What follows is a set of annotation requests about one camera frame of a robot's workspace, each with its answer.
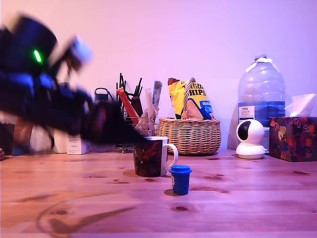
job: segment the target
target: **bottle cap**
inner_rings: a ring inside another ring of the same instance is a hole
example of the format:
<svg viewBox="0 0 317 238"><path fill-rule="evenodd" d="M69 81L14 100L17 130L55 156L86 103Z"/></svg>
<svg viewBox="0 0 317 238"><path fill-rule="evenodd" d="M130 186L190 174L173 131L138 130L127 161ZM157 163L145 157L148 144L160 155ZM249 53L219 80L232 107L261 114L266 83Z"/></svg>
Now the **bottle cap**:
<svg viewBox="0 0 317 238"><path fill-rule="evenodd" d="M192 169L186 165L172 165L169 171L176 174L189 174Z"/></svg>

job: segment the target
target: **chip bag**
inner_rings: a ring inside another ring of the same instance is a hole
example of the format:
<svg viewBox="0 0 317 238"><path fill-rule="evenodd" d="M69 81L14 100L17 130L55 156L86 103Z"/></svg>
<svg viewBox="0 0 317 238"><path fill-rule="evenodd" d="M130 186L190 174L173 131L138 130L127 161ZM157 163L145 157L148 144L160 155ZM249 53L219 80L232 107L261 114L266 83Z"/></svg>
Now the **chip bag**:
<svg viewBox="0 0 317 238"><path fill-rule="evenodd" d="M167 84L175 117L176 119L184 119L184 94L187 82L169 78ZM208 96L203 86L197 82L194 82L189 90L187 109L188 119L214 119Z"/></svg>

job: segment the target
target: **plastic water bottle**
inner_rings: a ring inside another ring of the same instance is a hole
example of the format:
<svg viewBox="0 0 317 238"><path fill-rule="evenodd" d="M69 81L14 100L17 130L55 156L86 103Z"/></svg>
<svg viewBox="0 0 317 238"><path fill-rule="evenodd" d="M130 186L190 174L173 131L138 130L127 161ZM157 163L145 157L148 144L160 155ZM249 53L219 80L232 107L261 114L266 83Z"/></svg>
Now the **plastic water bottle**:
<svg viewBox="0 0 317 238"><path fill-rule="evenodd" d="M238 88L239 122L255 119L265 129L263 146L269 147L269 118L285 116L285 82L273 61L258 54L246 69Z"/></svg>

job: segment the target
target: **table surface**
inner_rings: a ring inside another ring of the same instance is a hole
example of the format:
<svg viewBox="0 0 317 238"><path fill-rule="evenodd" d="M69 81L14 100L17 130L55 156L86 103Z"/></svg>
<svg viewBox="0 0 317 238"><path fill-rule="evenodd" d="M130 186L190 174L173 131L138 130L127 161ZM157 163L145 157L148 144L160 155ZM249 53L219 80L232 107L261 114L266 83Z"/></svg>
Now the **table surface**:
<svg viewBox="0 0 317 238"><path fill-rule="evenodd" d="M317 237L317 162L220 150L179 164L193 169L184 196L169 172L136 176L132 153L9 157L1 238Z"/></svg>

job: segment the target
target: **blue cup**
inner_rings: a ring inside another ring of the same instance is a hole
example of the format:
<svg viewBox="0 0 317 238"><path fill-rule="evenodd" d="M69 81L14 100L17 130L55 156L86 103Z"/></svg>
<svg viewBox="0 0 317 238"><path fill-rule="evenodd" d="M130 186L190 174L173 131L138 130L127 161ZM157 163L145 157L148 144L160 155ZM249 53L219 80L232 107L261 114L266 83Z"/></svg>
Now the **blue cup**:
<svg viewBox="0 0 317 238"><path fill-rule="evenodd" d="M177 195L186 195L189 189L191 168L186 165L173 165L169 170L172 174L173 191Z"/></svg>

